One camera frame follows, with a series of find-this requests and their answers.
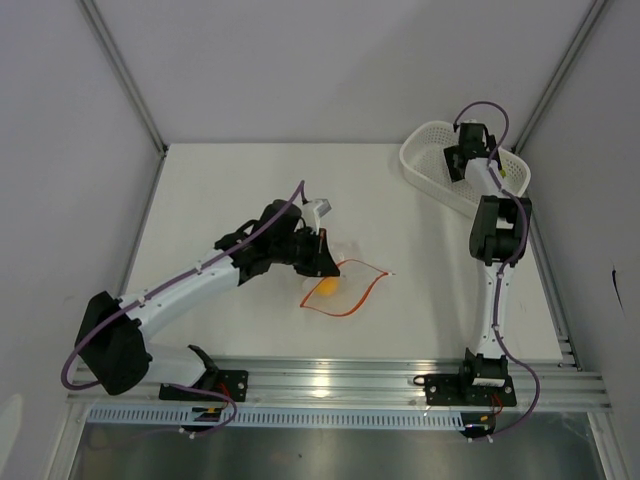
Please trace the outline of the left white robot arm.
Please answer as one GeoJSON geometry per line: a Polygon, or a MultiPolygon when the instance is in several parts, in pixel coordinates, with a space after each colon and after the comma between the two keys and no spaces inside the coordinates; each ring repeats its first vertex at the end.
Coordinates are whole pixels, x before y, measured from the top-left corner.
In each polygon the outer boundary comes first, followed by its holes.
{"type": "Polygon", "coordinates": [[[111,396],[143,381],[159,384],[163,400],[204,400],[221,390],[222,375],[202,348],[153,343],[153,337],[198,303],[287,265],[309,278],[337,277],[322,218],[326,199],[300,206],[278,199],[261,216],[214,243],[193,266],[137,293],[115,298],[103,291],[86,308],[75,342],[95,382],[111,396]]]}

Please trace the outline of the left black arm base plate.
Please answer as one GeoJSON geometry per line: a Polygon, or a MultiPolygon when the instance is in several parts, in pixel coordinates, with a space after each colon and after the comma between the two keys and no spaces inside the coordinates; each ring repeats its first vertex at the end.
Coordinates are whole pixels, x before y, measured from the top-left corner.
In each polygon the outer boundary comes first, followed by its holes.
{"type": "Polygon", "coordinates": [[[216,374],[205,373],[191,389],[203,390],[205,393],[186,391],[171,384],[162,384],[159,399],[163,401],[222,401],[220,395],[231,398],[235,402],[244,402],[249,386],[249,372],[246,370],[219,370],[216,374]]]}

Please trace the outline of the orange fruit with leaf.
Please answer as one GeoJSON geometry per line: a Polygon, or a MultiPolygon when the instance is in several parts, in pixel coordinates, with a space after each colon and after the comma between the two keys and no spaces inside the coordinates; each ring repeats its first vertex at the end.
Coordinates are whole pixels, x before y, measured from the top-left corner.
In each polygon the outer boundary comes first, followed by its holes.
{"type": "Polygon", "coordinates": [[[323,279],[317,286],[316,292],[321,296],[332,296],[340,287],[339,277],[329,277],[323,279]]]}

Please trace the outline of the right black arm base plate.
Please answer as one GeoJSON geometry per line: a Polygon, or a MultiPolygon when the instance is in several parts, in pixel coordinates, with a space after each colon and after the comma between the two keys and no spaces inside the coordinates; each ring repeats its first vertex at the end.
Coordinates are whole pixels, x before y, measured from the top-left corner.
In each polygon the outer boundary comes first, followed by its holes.
{"type": "Polygon", "coordinates": [[[467,379],[460,374],[426,374],[413,378],[430,406],[491,407],[517,405],[512,379],[467,379]]]}

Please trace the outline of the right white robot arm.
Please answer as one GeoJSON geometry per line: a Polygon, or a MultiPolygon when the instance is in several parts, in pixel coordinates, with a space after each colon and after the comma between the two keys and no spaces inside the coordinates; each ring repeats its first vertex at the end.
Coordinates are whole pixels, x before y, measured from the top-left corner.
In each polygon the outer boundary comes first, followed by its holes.
{"type": "Polygon", "coordinates": [[[479,274],[476,329],[456,380],[458,395],[475,404],[505,391],[510,381],[506,297],[526,250],[531,203],[507,189],[497,141],[486,125],[456,122],[453,131],[457,144],[444,149],[449,177],[466,181],[479,195],[469,239],[479,274]]]}

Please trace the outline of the clear orange zip top bag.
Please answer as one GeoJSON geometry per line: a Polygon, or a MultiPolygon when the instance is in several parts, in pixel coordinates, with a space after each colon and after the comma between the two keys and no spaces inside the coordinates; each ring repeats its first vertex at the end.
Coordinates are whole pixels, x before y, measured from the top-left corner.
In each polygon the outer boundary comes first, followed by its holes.
{"type": "Polygon", "coordinates": [[[343,319],[355,314],[367,302],[376,286],[395,273],[378,262],[367,261],[357,242],[330,244],[331,255],[340,269],[340,287],[332,296],[316,292],[325,278],[307,278],[302,284],[303,296],[299,308],[332,319],[343,319]]]}

